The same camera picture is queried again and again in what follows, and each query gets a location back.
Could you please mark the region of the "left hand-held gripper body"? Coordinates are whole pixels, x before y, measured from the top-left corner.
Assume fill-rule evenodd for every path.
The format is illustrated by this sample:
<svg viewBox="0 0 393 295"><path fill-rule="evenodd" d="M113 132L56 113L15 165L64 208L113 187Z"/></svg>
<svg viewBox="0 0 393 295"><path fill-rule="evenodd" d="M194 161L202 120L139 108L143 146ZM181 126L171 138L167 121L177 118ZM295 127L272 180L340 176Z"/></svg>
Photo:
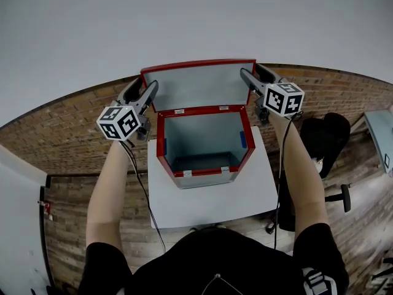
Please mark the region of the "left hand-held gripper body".
<svg viewBox="0 0 393 295"><path fill-rule="evenodd" d="M146 141L150 122L144 113L148 107L145 103L121 105L118 101L113 101L104 108L96 123L108 140L126 141L136 136L137 140Z"/></svg>

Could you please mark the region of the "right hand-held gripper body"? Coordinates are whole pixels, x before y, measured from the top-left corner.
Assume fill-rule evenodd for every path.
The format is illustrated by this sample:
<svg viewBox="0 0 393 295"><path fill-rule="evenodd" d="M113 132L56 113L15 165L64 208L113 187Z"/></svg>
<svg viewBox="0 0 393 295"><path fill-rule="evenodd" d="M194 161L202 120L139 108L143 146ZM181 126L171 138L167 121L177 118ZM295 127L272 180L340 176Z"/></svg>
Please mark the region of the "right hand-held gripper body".
<svg viewBox="0 0 393 295"><path fill-rule="evenodd" d="M292 117L302 108L304 91L294 83L257 84L254 89L259 98L255 113L261 124L268 123L268 115Z"/></svg>

